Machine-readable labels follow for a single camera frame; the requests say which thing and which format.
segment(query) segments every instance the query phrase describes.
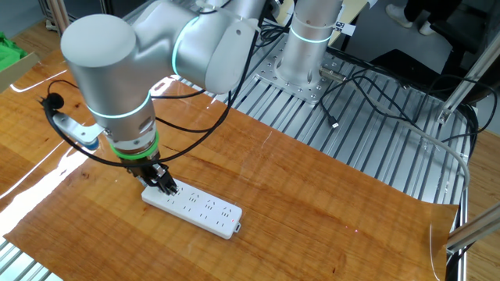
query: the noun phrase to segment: power strip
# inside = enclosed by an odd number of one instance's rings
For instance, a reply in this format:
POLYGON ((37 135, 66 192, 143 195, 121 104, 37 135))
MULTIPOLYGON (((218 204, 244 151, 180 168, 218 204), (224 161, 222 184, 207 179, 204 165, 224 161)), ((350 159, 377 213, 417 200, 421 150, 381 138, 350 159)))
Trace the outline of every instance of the power strip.
POLYGON ((175 182, 179 188, 175 195, 166 195, 157 187, 146 187, 142 200, 224 239, 230 239, 240 230, 239 207, 179 180, 175 182))

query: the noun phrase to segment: green led ring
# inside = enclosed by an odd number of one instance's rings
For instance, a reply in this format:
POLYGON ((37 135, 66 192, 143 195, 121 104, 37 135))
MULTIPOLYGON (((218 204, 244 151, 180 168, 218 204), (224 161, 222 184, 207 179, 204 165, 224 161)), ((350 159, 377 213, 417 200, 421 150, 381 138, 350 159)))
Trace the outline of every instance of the green led ring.
POLYGON ((115 152, 116 156, 118 156, 118 157, 120 157, 122 159, 126 159, 126 160, 138 160, 138 159, 141 159, 141 158, 148 157, 153 152, 155 152, 156 148, 158 148, 158 143, 159 143, 159 135, 158 135, 158 132, 156 132, 156 139, 155 139, 155 142, 153 143, 153 145, 150 148, 148 148, 147 151, 144 151, 144 152, 136 154, 136 155, 124 154, 123 152, 117 151, 116 148, 114 148, 111 144, 109 146, 111 147, 111 150, 113 152, 115 152))

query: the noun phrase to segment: wooden table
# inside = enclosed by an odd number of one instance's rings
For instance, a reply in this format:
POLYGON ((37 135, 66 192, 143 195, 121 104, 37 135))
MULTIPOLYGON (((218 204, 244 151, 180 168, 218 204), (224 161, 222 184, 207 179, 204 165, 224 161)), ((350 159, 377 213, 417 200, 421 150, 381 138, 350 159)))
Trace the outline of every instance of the wooden table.
MULTIPOLYGON (((0 95, 0 231, 61 278, 444 279, 456 206, 415 200, 233 110, 169 163, 179 180, 243 209, 240 232, 223 240, 148 206, 125 169, 62 144, 37 102, 48 78, 73 80, 60 52, 0 95)), ((52 90, 65 98, 65 113, 92 123, 78 90, 52 90)), ((191 91, 173 81, 166 94, 191 91)), ((155 108, 204 128, 225 105, 203 95, 155 108)), ((159 134, 163 156, 199 137, 161 125, 159 134)), ((116 160, 105 140, 95 154, 116 160)))

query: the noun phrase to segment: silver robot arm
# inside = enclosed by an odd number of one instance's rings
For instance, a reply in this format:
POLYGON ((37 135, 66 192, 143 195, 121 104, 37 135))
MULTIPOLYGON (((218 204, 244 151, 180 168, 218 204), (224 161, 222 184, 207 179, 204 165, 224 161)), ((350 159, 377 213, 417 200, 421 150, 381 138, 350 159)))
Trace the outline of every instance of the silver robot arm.
MULTIPOLYGON (((163 77, 177 74, 216 94, 237 85, 265 2, 232 0, 223 11, 197 14, 157 1, 133 26, 115 16, 92 15, 67 28, 62 54, 122 162, 159 157, 149 89, 163 77)), ((148 169, 131 172, 146 180, 166 171, 159 165, 148 169)))

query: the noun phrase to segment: wire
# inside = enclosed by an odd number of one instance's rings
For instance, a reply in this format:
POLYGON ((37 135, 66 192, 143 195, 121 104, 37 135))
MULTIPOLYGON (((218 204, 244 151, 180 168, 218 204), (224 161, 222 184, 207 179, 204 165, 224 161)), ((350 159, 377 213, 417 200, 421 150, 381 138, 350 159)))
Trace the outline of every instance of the wire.
MULTIPOLYGON (((469 78, 463 78, 463 77, 452 75, 452 74, 445 74, 445 75, 442 75, 442 76, 438 77, 432 83, 432 85, 430 86, 430 88, 432 89, 432 87, 436 84, 436 82, 438 82, 442 78, 453 78, 453 79, 457 79, 457 80, 461 80, 461 81, 466 81, 466 82, 469 82, 469 83, 472 83, 472 84, 476 84, 476 85, 478 85, 480 87, 483 87, 483 88, 489 90, 493 94, 493 98, 495 100, 494 103, 493 103, 493 109, 491 110, 490 117, 488 118, 486 124, 484 124, 484 126, 482 126, 480 130, 476 130, 476 131, 474 131, 472 133, 464 133, 464 134, 456 135, 456 136, 453 136, 453 137, 449 137, 446 140, 443 140, 443 142, 447 142, 447 141, 450 141, 450 140, 453 140, 453 139, 456 139, 456 138, 460 138, 460 137, 470 137, 470 136, 478 135, 479 133, 482 133, 483 131, 485 131, 488 128, 488 126, 490 126, 491 121, 493 120, 493 117, 495 117, 495 113, 497 111, 497 104, 498 104, 498 92, 493 87, 488 86, 487 84, 483 84, 483 83, 481 83, 479 81, 475 81, 475 80, 472 80, 472 79, 469 79, 469 78)), ((419 112, 420 112, 421 108, 423 107, 423 103, 424 103, 424 101, 422 101, 422 104, 419 107, 419 112)))
MULTIPOLYGON (((219 7, 219 9, 226 8, 227 4, 231 3, 231 1, 233 1, 233 0, 227 0, 222 6, 219 7)), ((216 9, 209 11, 209 12, 200 12, 199 14, 200 15, 209 15, 209 14, 213 14, 215 12, 217 12, 216 9)))
MULTIPOLYGON (((262 22, 264 20, 263 15, 264 15, 264 12, 262 11, 261 16, 259 18, 259 26, 262 26, 262 22)), ((95 156, 95 155, 93 155, 93 154, 85 151, 83 148, 81 148, 79 145, 77 145, 74 141, 72 141, 67 135, 65 135, 60 130, 60 128, 58 128, 56 126, 56 124, 55 124, 55 122, 54 122, 54 120, 52 118, 54 116, 54 114, 57 113, 57 111, 54 110, 50 106, 50 104, 49 104, 48 98, 51 95, 50 86, 53 85, 54 83, 62 82, 62 80, 61 81, 52 81, 51 84, 49 84, 49 87, 47 88, 48 97, 46 99, 42 99, 42 101, 41 101, 41 104, 43 105, 44 110, 45 110, 45 117, 47 118, 48 123, 51 125, 51 127, 54 129, 54 131, 66 143, 68 143, 74 149, 76 149, 80 153, 84 154, 85 156, 89 157, 90 159, 95 160, 96 162, 100 162, 102 164, 110 165, 110 166, 115 166, 115 167, 139 168, 139 167, 151 166, 151 165, 154 165, 154 164, 159 164, 159 163, 164 163, 164 162, 168 162, 168 161, 174 160, 176 158, 179 158, 182 155, 187 154, 189 151, 191 151, 192 149, 194 149, 197 146, 199 146, 200 143, 202 143, 207 137, 209 137, 215 131, 215 129, 217 127, 219 127, 223 123, 223 121, 226 119, 227 115, 229 114, 229 111, 231 109, 232 104, 236 101, 236 98, 238 97, 238 94, 241 91, 241 88, 243 87, 243 83, 245 82, 245 77, 246 77, 246 75, 248 73, 250 62, 252 60, 252 54, 253 54, 253 51, 255 49, 255 43, 257 42, 258 37, 259 37, 259 33, 256 31, 255 34, 254 34, 253 40, 252 40, 252 44, 251 44, 250 50, 248 52, 247 60, 246 60, 245 66, 244 66, 243 75, 241 76, 240 82, 239 82, 239 84, 238 84, 238 86, 236 88, 236 91, 234 92, 234 96, 232 95, 232 91, 229 91, 227 93, 227 95, 228 95, 228 102, 227 102, 227 107, 224 110, 223 114, 219 117, 219 119, 217 120, 217 122, 202 137, 200 137, 192 145, 190 145, 189 147, 185 148, 183 151, 180 151, 180 152, 176 153, 175 155, 171 155, 171 156, 166 157, 166 158, 161 158, 161 159, 158 159, 158 160, 152 160, 152 161, 148 161, 148 162, 135 163, 135 164, 123 164, 121 162, 113 162, 113 161, 105 160, 103 158, 100 158, 98 156, 95 156)))
POLYGON ((152 99, 182 99, 182 98, 192 98, 192 97, 196 97, 200 94, 203 94, 205 93, 206 90, 200 90, 200 91, 197 91, 195 93, 192 93, 192 94, 185 94, 185 95, 177 95, 177 96, 155 96, 155 97, 151 97, 152 99))
MULTIPOLYGON (((363 89, 361 89, 359 87, 358 84, 356 84, 356 86, 358 87, 358 89, 360 91, 362 91, 363 89)), ((379 110, 381 110, 382 112, 386 113, 386 114, 389 114, 391 116, 395 116, 395 113, 392 112, 392 110, 390 110, 389 108, 386 108, 384 107, 384 105, 382 105, 380 102, 378 102, 376 99, 370 97, 369 95, 366 95, 365 96, 366 98, 368 98, 375 106, 377 106, 377 108, 379 110)), ((440 147, 440 148, 443 148, 444 150, 446 150, 449 154, 451 154, 458 162, 459 162, 459 165, 460 167, 462 168, 463 170, 463 189, 462 191, 464 191, 466 188, 469 187, 469 184, 470 184, 470 171, 469 171, 469 167, 467 166, 467 163, 462 159, 462 157, 460 157, 460 155, 454 151, 452 148, 450 148, 448 145, 444 144, 443 142, 437 140, 436 138, 432 137, 431 135, 423 132, 422 130, 419 130, 417 129, 416 127, 414 127, 413 124, 411 124, 408 120, 404 120, 404 119, 396 119, 396 121, 400 122, 403 126, 407 127, 408 129, 410 129, 412 132, 414 133, 417 133, 419 134, 421 137, 423 138, 426 138, 428 139, 430 142, 432 142, 434 145, 440 147)))
MULTIPOLYGON (((297 7, 297 0, 294 0, 294 5, 295 7, 297 7)), ((283 33, 286 33, 290 30, 292 20, 293 15, 290 16, 290 19, 284 27, 271 23, 263 24, 260 31, 260 41, 262 43, 257 44, 256 47, 266 47, 267 45, 275 42, 275 40, 278 39, 283 33)))
MULTIPOLYGON (((361 66, 363 68, 363 69, 353 73, 352 76, 356 76, 356 75, 358 75, 364 71, 367 71, 367 70, 372 70, 372 71, 376 71, 380 74, 383 74, 385 76, 389 76, 389 77, 395 79, 399 83, 399 85, 405 89, 408 87, 412 87, 414 89, 424 91, 424 92, 429 90, 424 85, 415 83, 409 79, 404 78, 403 76, 399 76, 398 74, 392 72, 390 69, 387 69, 383 66, 374 65, 370 62, 365 62, 361 59, 356 58, 353 55, 350 55, 346 52, 337 50, 336 48, 328 47, 327 52, 330 55, 338 57, 339 59, 342 59, 344 61, 356 64, 357 66, 361 66)), ((452 91, 455 89, 456 89, 456 87, 448 87, 448 88, 444 88, 444 89, 431 90, 430 93, 435 94, 435 93, 441 93, 441 92, 446 92, 446 91, 452 91)))
POLYGON ((73 83, 71 83, 71 82, 69 82, 69 81, 59 79, 59 80, 53 80, 53 81, 52 81, 52 82, 48 85, 47 91, 48 91, 49 93, 51 93, 52 91, 51 91, 50 89, 51 89, 52 85, 53 85, 53 84, 57 84, 57 83, 66 83, 66 84, 69 84, 70 86, 75 87, 76 89, 80 89, 77 85, 75 85, 75 84, 73 84, 73 83))
POLYGON ((173 127, 174 129, 177 129, 177 130, 181 130, 183 132, 188 132, 188 133, 206 133, 210 130, 210 128, 208 129, 203 129, 203 130, 192 130, 192 129, 187 129, 187 128, 183 128, 181 126, 178 126, 178 125, 175 125, 175 124, 172 124, 168 121, 165 121, 164 119, 161 119, 159 117, 156 117, 156 120, 167 125, 167 126, 171 126, 173 127))
POLYGON ((371 80, 370 78, 366 77, 366 76, 354 76, 350 79, 347 79, 345 80, 344 82, 338 84, 337 86, 333 87, 331 90, 327 90, 325 92, 325 94, 321 97, 320 99, 320 104, 321 104, 321 108, 322 110, 324 111, 324 113, 327 115, 328 119, 329 119, 329 122, 331 124, 331 126, 335 127, 335 123, 332 123, 332 121, 334 120, 334 117, 328 112, 325 104, 324 104, 324 98, 332 93, 333 91, 335 91, 336 89, 338 89, 339 87, 342 87, 344 85, 347 85, 347 84, 351 84, 353 83, 354 84, 354 87, 358 88, 359 91, 361 92, 361 94, 366 98, 366 101, 368 101, 368 104, 373 108, 373 110, 375 110, 377 113, 381 114, 382 116, 385 116, 385 117, 388 117, 388 118, 392 118, 392 119, 399 119, 399 120, 403 120, 403 121, 407 121, 409 123, 411 123, 415 128, 417 128, 418 130, 421 130, 418 125, 416 125, 415 122, 413 122, 413 120, 411 118, 409 118, 406 113, 401 109, 401 107, 395 102, 393 101, 390 97, 388 97, 384 91, 382 91, 376 84, 375 82, 373 82, 373 80, 371 80), (395 115, 389 115, 389 114, 386 114, 386 113, 383 113, 382 111, 380 111, 377 106, 375 106, 371 100, 368 98, 368 94, 359 86, 359 83, 357 81, 355 81, 356 79, 365 79, 367 80, 368 82, 370 82, 379 92, 382 96, 384 96, 387 100, 389 100, 390 103, 393 104, 394 107, 396 107, 396 109, 401 113, 401 115, 403 117, 400 117, 400 116, 395 116, 395 115))

